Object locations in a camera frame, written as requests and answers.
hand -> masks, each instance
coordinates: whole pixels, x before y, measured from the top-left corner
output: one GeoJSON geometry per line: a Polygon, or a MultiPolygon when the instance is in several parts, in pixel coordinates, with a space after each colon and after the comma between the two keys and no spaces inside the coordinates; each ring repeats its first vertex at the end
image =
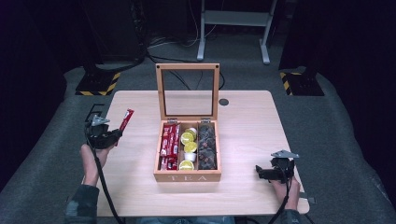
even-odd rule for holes
{"type": "MultiPolygon", "coordinates": [[[[110,150],[114,147],[114,145],[104,148],[104,149],[96,149],[96,156],[98,157],[101,166],[104,167],[107,160],[107,155],[110,150]]],[[[87,144],[83,144],[79,151],[79,154],[82,158],[82,166],[84,167],[84,180],[82,184],[96,186],[99,178],[98,169],[96,167],[96,162],[91,151],[91,148],[87,144]]]]}
{"type": "MultiPolygon", "coordinates": [[[[298,200],[300,199],[301,185],[295,177],[293,177],[290,181],[291,181],[291,186],[289,191],[289,199],[288,202],[286,203],[285,209],[297,210],[298,200]]],[[[281,184],[277,180],[271,180],[271,183],[274,186],[277,199],[279,200],[280,203],[282,203],[286,196],[286,184],[281,184]]]]}

white metal stand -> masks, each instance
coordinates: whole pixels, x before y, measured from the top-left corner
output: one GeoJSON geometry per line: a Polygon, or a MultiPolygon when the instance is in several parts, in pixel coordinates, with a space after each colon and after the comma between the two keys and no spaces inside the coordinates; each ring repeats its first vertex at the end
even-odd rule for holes
{"type": "Polygon", "coordinates": [[[260,48],[262,50],[262,61],[264,64],[270,63],[268,50],[266,46],[268,34],[270,31],[272,19],[277,0],[273,0],[269,12],[238,12],[238,11],[215,11],[205,10],[205,0],[201,0],[201,39],[198,48],[197,60],[204,59],[205,52],[205,25],[244,25],[244,26],[261,26],[266,27],[262,39],[260,39],[260,48]]]}

clothing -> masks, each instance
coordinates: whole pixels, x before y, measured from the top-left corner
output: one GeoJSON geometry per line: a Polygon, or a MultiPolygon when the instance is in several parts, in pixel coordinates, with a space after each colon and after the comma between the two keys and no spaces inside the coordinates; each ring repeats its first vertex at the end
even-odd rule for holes
{"type": "MultiPolygon", "coordinates": [[[[64,224],[95,224],[99,189],[89,185],[78,187],[72,200],[67,204],[64,224]]],[[[300,214],[295,210],[285,210],[280,215],[281,224],[299,224],[300,214]]],[[[139,224],[235,224],[233,217],[142,217],[139,224]]]]}

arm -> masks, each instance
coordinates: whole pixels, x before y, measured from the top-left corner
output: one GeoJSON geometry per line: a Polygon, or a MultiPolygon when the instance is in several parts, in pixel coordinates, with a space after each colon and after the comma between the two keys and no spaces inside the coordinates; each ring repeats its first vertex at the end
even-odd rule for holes
{"type": "MultiPolygon", "coordinates": [[[[271,183],[276,192],[277,199],[282,203],[286,196],[286,184],[281,184],[276,180],[272,180],[271,183]]],[[[282,224],[297,224],[302,223],[300,213],[297,211],[297,205],[300,198],[300,183],[295,177],[290,181],[289,199],[285,205],[285,210],[280,215],[280,221],[282,224]]]]}
{"type": "MultiPolygon", "coordinates": [[[[102,167],[105,166],[108,152],[113,147],[96,150],[96,156],[100,160],[102,167]]],[[[86,144],[82,145],[79,153],[84,167],[84,179],[66,207],[65,224],[96,223],[96,205],[99,195],[99,189],[96,184],[99,174],[90,147],[86,144]]]]}

person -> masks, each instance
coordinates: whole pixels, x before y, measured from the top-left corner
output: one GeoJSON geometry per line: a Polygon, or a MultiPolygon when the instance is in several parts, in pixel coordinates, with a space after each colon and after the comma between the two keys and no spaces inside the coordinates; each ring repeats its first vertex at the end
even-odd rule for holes
{"type": "MultiPolygon", "coordinates": [[[[101,166],[106,164],[107,156],[114,147],[97,149],[101,166]]],[[[64,214],[64,224],[93,224],[97,219],[97,202],[99,189],[96,187],[99,173],[91,151],[91,148],[83,144],[80,148],[80,156],[84,168],[84,178],[78,187],[71,201],[67,204],[64,214]]],[[[278,181],[271,181],[274,186],[276,197],[280,202],[286,195],[286,186],[278,181]]],[[[285,210],[280,215],[282,224],[301,223],[300,214],[297,211],[299,200],[300,183],[293,178],[291,180],[289,200],[285,205],[285,210]]],[[[138,224],[194,224],[194,223],[223,223],[234,224],[233,217],[141,217],[137,220],[138,224]]]]}

